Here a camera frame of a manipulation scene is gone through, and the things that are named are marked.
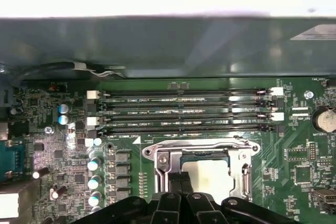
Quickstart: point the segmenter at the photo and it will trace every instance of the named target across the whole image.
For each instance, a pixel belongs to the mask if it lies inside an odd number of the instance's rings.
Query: chip
[[[58,205],[58,211],[65,212],[67,210],[67,206],[65,204]]]
[[[118,191],[117,192],[117,200],[126,199],[129,196],[130,196],[130,192],[129,191]]]
[[[63,158],[63,151],[62,150],[54,151],[54,158]]]
[[[107,160],[114,161],[116,157],[114,155],[107,155]]]
[[[79,121],[79,122],[75,123],[75,128],[76,128],[76,130],[84,130],[85,125],[84,125],[83,122]]]
[[[57,181],[62,181],[64,180],[64,175],[57,175],[56,179]]]
[[[116,183],[115,179],[108,179],[107,184],[114,185]]]
[[[128,187],[129,185],[129,178],[117,178],[117,187]]]
[[[107,172],[108,173],[115,173],[116,168],[115,167],[107,167]]]
[[[30,99],[29,100],[29,105],[30,106],[38,106],[38,99],[35,99],[35,98]]]
[[[83,176],[83,174],[75,174],[75,182],[84,183],[84,176]]]
[[[35,152],[44,151],[44,144],[43,143],[34,144],[34,151]]]
[[[108,194],[108,196],[113,197],[113,196],[117,195],[117,192],[116,191],[108,191],[107,194]]]
[[[88,138],[97,138],[97,131],[88,131]]]
[[[73,105],[78,108],[83,108],[83,100],[76,100],[73,102]]]
[[[90,113],[95,113],[97,111],[97,105],[96,104],[88,104],[87,105],[87,111]]]
[[[116,159],[115,161],[117,162],[127,162],[129,160],[129,153],[128,152],[117,152],[115,155]]]
[[[85,139],[84,138],[77,139],[77,145],[85,145]]]
[[[116,174],[117,175],[123,175],[123,174],[127,174],[129,170],[128,166],[117,166],[115,168]]]
[[[297,184],[311,183],[311,167],[310,166],[296,166],[295,167],[295,181]]]

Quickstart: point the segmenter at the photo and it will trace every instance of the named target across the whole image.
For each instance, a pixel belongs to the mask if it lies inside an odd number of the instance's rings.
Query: blue capacitor
[[[58,118],[58,123],[60,125],[66,125],[69,123],[69,117],[67,117],[66,115],[61,115],[59,118]]]
[[[70,107],[64,103],[62,103],[60,106],[58,106],[58,112],[60,114],[66,114],[70,112]]]

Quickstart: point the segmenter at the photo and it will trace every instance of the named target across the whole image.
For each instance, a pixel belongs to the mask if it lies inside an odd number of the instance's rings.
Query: integrated circuit
[[[34,144],[34,151],[35,152],[44,151],[44,144],[43,143]]]
[[[83,184],[84,183],[83,174],[75,174],[75,182]]]
[[[36,99],[36,98],[29,99],[29,105],[30,106],[38,106],[38,99]]]
[[[65,212],[67,210],[67,206],[65,204],[58,205],[58,211]]]
[[[115,156],[116,162],[128,162],[130,160],[129,152],[117,152]]]
[[[62,150],[54,151],[54,158],[63,158],[63,151]]]
[[[116,168],[115,167],[107,167],[107,172],[108,173],[115,173]]]
[[[118,188],[117,190],[117,200],[123,200],[130,196],[130,188]]]
[[[129,173],[129,164],[118,164],[115,167],[115,171],[117,175],[124,175]]]
[[[117,187],[128,187],[130,176],[118,176],[116,180]]]
[[[289,161],[303,161],[308,159],[308,149],[306,148],[289,149],[287,152]]]
[[[311,166],[295,166],[296,184],[310,184],[311,181]]]
[[[77,131],[78,130],[84,130],[85,129],[85,125],[84,125],[83,122],[78,121],[78,122],[75,123],[75,128],[76,128]]]
[[[85,145],[85,139],[84,138],[77,139],[77,145]]]

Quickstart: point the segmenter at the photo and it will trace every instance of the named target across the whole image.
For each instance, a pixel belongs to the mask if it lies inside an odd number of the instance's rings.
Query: black chip
[[[54,158],[63,158],[63,151],[62,150],[54,151]]]
[[[116,157],[114,155],[107,155],[107,160],[114,161]]]
[[[75,182],[84,183],[83,174],[75,174]]]
[[[35,152],[44,151],[44,144],[43,143],[34,144],[34,151]]]
[[[65,212],[67,210],[67,206],[65,204],[58,205],[59,212]]]
[[[336,87],[336,79],[330,79],[327,81],[327,87]]]
[[[275,126],[275,132],[284,133],[285,132],[285,126],[284,125],[276,125]]]
[[[115,167],[107,167],[107,172],[108,173],[115,173],[116,168]]]
[[[79,122],[75,123],[75,128],[76,128],[76,130],[84,130],[85,125],[84,125],[83,122],[79,121]]]
[[[77,145],[85,145],[85,139],[83,138],[77,139]]]
[[[107,194],[108,194],[108,196],[113,197],[113,196],[117,195],[117,192],[116,191],[108,191]]]
[[[30,99],[29,100],[29,105],[30,106],[38,106],[38,99],[35,99],[35,98]]]
[[[88,138],[97,138],[97,131],[88,131]]]
[[[97,111],[97,105],[96,104],[88,104],[87,105],[87,111],[90,113],[95,113]]]
[[[78,108],[83,108],[83,100],[76,100],[73,102],[73,105]]]
[[[57,181],[63,181],[64,180],[64,175],[57,175],[56,179],[57,179]]]
[[[285,107],[285,101],[284,101],[284,99],[276,99],[276,100],[274,100],[274,106],[276,108],[283,108],[283,107]]]
[[[115,179],[108,179],[107,184],[114,185],[116,183]]]

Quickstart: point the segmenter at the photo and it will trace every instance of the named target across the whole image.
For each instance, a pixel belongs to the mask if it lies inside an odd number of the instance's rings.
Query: cable
[[[47,64],[42,64],[39,66],[34,66],[34,67],[24,69],[20,73],[14,75],[13,79],[11,80],[11,84],[12,86],[19,88],[21,81],[31,75],[50,72],[50,71],[67,70],[67,69],[78,70],[78,71],[88,71],[91,74],[98,76],[98,77],[106,77],[112,74],[116,74],[114,71],[111,71],[111,70],[104,71],[105,69],[101,67],[100,65],[87,66],[87,64],[82,63],[82,62],[55,62],[55,63],[47,63]]]

